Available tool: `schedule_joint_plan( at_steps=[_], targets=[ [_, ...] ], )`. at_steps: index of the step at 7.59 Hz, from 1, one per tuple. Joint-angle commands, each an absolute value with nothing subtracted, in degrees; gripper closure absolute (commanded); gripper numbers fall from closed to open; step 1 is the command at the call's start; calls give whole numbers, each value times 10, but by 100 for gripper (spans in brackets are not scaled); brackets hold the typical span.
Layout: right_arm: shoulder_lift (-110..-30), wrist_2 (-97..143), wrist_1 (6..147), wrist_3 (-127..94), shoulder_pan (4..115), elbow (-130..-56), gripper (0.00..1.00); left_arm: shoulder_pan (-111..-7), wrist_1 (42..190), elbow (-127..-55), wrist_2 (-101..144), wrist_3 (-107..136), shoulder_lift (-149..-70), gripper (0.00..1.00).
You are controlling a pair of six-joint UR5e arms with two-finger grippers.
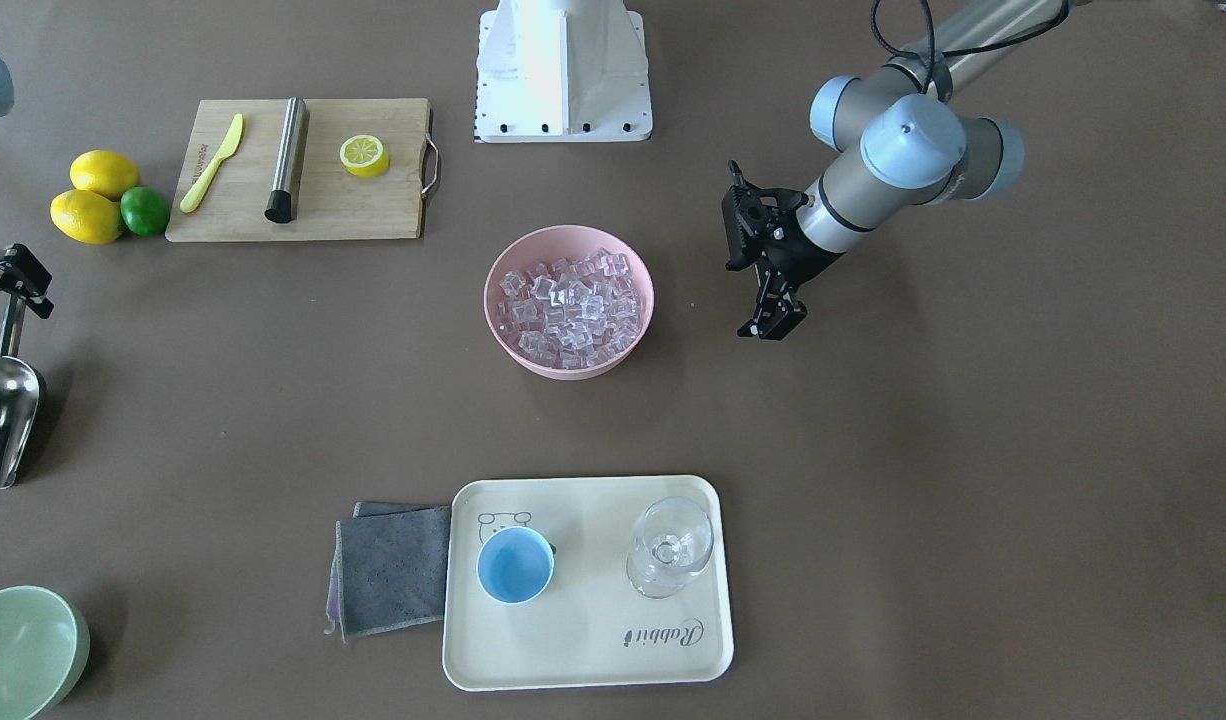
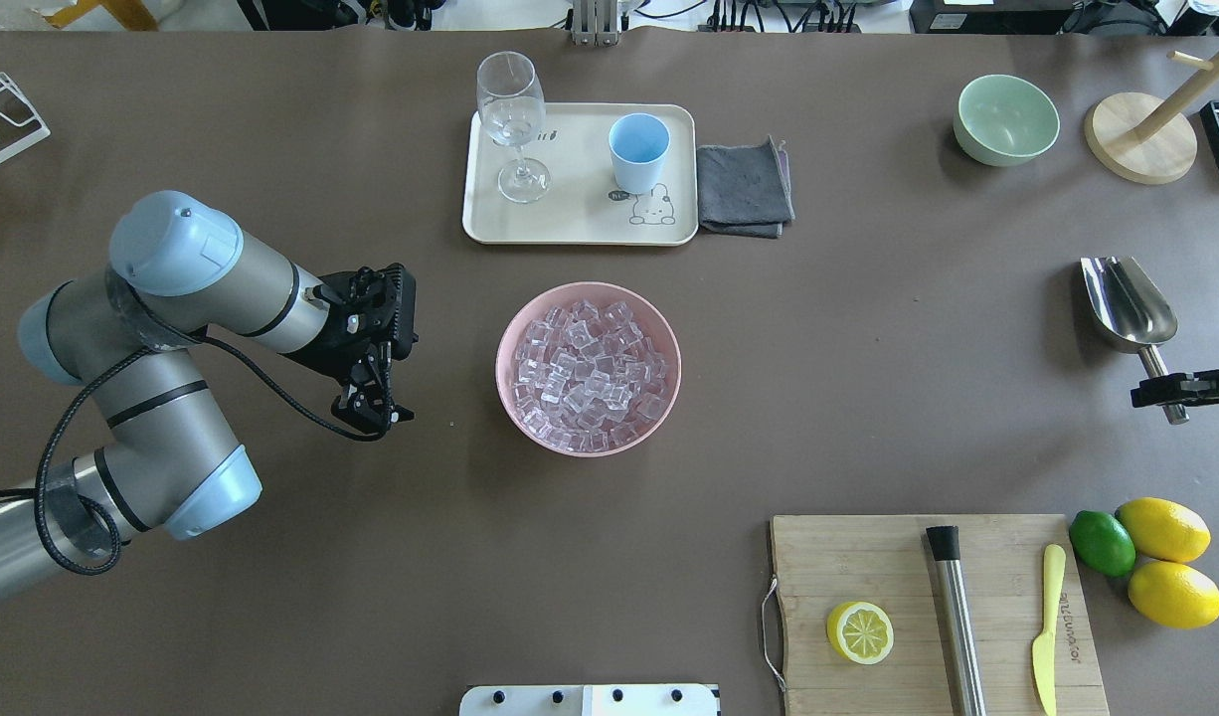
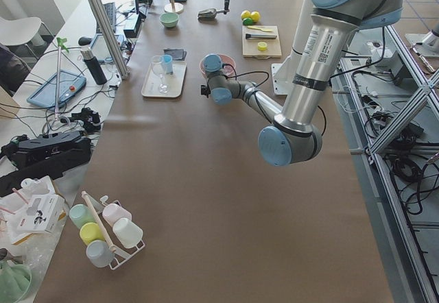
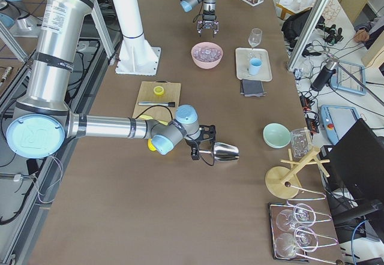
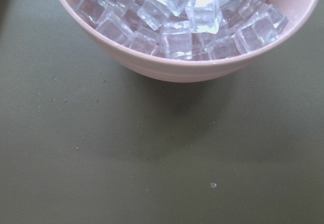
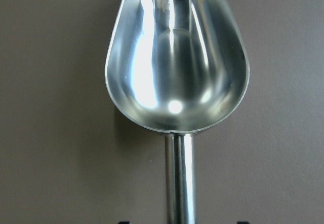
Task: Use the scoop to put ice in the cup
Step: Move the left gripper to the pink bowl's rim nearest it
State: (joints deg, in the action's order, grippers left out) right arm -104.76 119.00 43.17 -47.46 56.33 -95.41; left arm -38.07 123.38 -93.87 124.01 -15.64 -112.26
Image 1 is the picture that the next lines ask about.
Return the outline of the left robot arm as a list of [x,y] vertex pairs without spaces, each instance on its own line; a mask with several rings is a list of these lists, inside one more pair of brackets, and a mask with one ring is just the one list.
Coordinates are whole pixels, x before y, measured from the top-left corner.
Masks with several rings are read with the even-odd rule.
[[738,336],[777,341],[805,318],[801,287],[907,206],[980,200],[1016,182],[1025,144],[1010,123],[965,118],[953,94],[1014,47],[1060,26],[1069,1],[971,1],[927,36],[889,47],[866,79],[817,92],[813,135],[837,158],[805,190],[747,182],[736,163],[723,211],[731,272],[753,267],[753,316]]

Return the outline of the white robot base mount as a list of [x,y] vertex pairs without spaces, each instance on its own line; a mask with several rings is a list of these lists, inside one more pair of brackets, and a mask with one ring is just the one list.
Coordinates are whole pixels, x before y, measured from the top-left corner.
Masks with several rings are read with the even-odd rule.
[[473,137],[481,144],[649,140],[644,18],[622,1],[500,1],[481,13]]

